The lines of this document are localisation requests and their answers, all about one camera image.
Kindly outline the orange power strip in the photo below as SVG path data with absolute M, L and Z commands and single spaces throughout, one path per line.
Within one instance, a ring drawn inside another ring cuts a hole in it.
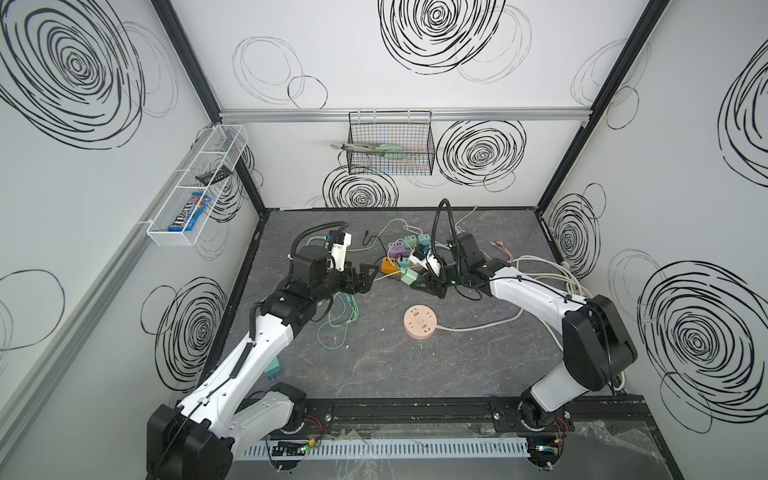
M 385 278 L 399 277 L 403 274 L 399 260 L 393 257 L 385 257 L 381 260 L 380 271 Z

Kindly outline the round pink power strip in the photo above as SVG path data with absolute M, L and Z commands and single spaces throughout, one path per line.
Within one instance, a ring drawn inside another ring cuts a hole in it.
M 406 334 L 414 340 L 427 340 L 437 330 L 438 321 L 433 309 L 426 305 L 408 307 L 403 316 Z

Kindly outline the purple power strip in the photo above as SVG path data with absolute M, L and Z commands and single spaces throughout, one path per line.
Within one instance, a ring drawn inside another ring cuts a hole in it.
M 387 246 L 387 256 L 396 260 L 408 258 L 412 252 L 413 248 L 409 247 L 404 239 L 398 239 Z

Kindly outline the teal charger plug front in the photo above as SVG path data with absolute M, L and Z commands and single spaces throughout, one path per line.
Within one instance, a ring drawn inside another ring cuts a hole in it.
M 273 381 L 273 380 L 277 380 L 280 377 L 281 372 L 282 372 L 282 368 L 281 368 L 279 359 L 274 358 L 265 369 L 264 376 L 266 379 Z

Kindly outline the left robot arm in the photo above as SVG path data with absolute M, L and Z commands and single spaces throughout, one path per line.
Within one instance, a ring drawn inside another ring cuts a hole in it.
M 223 479 L 235 458 L 275 430 L 304 422 L 306 395 L 286 384 L 242 405 L 269 364 L 310 324 L 321 303 L 338 293 L 364 294 L 378 269 L 354 268 L 344 221 L 300 233 L 289 251 L 287 276 L 250 311 L 249 329 L 234 351 L 176 406 L 159 406 L 147 424 L 150 479 Z

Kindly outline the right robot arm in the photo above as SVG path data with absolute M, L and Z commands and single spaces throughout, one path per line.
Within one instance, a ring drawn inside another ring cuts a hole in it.
M 606 296 L 569 293 L 521 272 L 500 259 L 487 259 L 474 237 L 455 231 L 453 209 L 442 199 L 435 212 L 426 271 L 411 284 L 439 299 L 451 287 L 509 302 L 562 337 L 562 360 L 520 395 L 523 425 L 542 431 L 555 413 L 587 392 L 598 392 L 638 359 L 638 351 L 616 305 Z

